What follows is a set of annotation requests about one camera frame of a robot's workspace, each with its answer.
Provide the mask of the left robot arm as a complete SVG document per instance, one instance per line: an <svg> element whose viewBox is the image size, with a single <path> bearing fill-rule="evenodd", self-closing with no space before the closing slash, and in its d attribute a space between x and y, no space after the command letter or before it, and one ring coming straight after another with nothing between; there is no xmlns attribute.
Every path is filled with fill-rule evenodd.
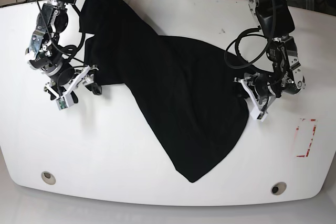
<svg viewBox="0 0 336 224"><path fill-rule="evenodd" d="M236 55L243 63L242 67L251 68L255 73L246 73L242 79L237 78L236 82L243 86L254 104L251 116L262 121L268 114L269 106L282 93L297 94L305 88L306 82L295 40L290 36L295 25L287 0L248 0L248 5L258 26L243 31L234 45ZM272 72L258 69L254 60L247 62L239 51L239 43L243 38L257 35L267 39L262 54L271 61Z"/></svg>

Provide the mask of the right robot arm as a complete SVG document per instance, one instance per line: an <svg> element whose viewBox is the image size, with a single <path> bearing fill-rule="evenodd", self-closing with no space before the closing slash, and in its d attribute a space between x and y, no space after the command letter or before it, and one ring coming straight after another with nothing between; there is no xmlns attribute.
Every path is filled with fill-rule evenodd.
<svg viewBox="0 0 336 224"><path fill-rule="evenodd" d="M75 90L81 84L94 95L102 94L101 86L94 81L97 66L86 65L84 62L80 66L70 64L84 45L85 32L81 33L78 46L63 47L59 44L60 34L68 25L67 4L80 14L76 0L47 0L38 6L36 27L25 52L25 60L30 67L40 70L50 78L44 91L57 103L60 110L78 103Z"/></svg>

